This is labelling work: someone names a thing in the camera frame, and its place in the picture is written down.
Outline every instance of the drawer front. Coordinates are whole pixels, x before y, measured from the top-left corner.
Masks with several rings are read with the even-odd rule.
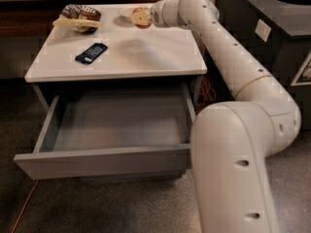
[[[187,169],[194,111],[186,85],[71,95],[54,97],[34,151],[15,157],[33,180]]]

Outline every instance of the white table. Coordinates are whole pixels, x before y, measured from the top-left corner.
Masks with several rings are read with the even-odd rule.
[[[119,15],[133,5],[91,7],[103,27],[54,28],[25,77],[48,115],[34,151],[15,162],[32,179],[184,173],[194,110],[179,77],[207,71],[191,32],[138,29]],[[88,66],[75,61],[93,43],[108,50]]]

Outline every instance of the open drawer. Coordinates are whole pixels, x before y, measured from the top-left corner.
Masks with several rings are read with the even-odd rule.
[[[185,84],[65,88],[15,162],[34,180],[185,172],[193,119]]]

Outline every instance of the wooden ledge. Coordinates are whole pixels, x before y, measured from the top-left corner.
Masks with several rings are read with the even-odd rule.
[[[159,0],[48,0],[0,2],[0,37],[48,36],[68,4],[135,4]]]

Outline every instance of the dark countertop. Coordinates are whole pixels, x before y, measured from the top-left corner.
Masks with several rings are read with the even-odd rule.
[[[311,5],[295,5],[278,0],[247,0],[266,16],[267,23],[281,29],[286,38],[311,38]]]

